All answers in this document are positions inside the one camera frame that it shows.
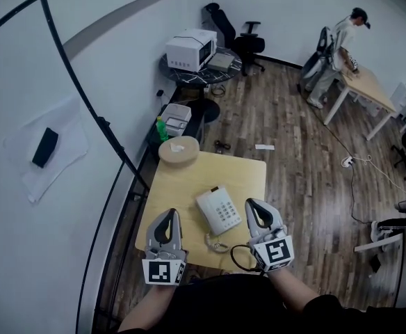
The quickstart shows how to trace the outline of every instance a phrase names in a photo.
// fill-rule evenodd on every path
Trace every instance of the microwave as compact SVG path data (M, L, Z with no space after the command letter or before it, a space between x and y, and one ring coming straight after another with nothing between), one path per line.
M189 72L198 72L217 49L215 31L189 29L166 43L168 66Z

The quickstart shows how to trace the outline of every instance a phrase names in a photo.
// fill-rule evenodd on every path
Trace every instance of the storage box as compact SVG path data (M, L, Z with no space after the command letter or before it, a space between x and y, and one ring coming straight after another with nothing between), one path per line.
M190 107L180 104L169 104L161 114L166 124L166 131L169 136L181 136L191 117Z

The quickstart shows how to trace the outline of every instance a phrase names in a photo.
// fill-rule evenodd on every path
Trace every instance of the white shirt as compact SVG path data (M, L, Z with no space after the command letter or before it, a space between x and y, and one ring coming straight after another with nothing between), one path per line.
M350 45L355 39L355 34L355 25L353 25L349 17L340 21L333 28L332 35L334 38L334 51L332 68L334 70L342 70L344 62L339 53L339 48L342 47L349 51Z

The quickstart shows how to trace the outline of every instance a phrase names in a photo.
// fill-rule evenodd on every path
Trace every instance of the person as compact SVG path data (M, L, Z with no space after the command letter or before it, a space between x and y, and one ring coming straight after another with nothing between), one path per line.
M325 330L329 324L361 330L369 319L377 320L379 328L383 323L390 325L387 318L392 310L397 319L406 320L406 311L398 308L345 309L337 297L317 294L287 269L267 276L227 274L179 287L155 285L124 318L118 332L235 333L251 329L267 333L304 325Z
M385 237L393 236L401 230L406 230L406 218L372 221L370 238L372 242L377 242Z
M334 45L332 50L331 63L324 67L321 76L314 75L305 86L305 90L310 92L307 99L308 104L322 109L323 105L320 99L326 95L328 88L331 86L337 74L343 72L352 77L354 72L357 74L358 69L353 66L350 57L350 46L355 39L355 27L365 25L370 28L367 13L361 8L354 8L351 15L340 21L332 30Z

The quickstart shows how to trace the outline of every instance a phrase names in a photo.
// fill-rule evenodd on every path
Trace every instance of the wooden floor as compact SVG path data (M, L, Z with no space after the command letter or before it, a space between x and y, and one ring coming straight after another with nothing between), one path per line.
M348 153L315 115L322 119L327 115L339 96L338 87L330 88L325 108L314 111L296 90L298 70L263 64L265 72L237 76L226 83L224 97L214 98L221 116L207 129L203 150L213 152L218 139L232 145L226 154L267 163L266 200L278 208L293 235L296 256L291 270L298 278L320 294L338 296L347 307L392 306L400 251L391 245L385 253L353 253L355 246L370 241L369 225L351 218L352 170L340 164ZM364 138L382 116L381 112L372 118L348 98L328 127L355 157L370 154L383 172L406 189L405 170L392 166L397 156L390 150L393 144L401 146L400 122L391 119L371 141ZM255 150L256 143L274 145L275 151ZM362 221L399 217L393 204L406 199L406 194L369 164L358 161L354 169L355 217ZM368 264L374 254L382 263L377 273ZM136 250L129 251L113 309L117 317L123 318L146 290L140 256ZM199 271L207 276L219 272Z

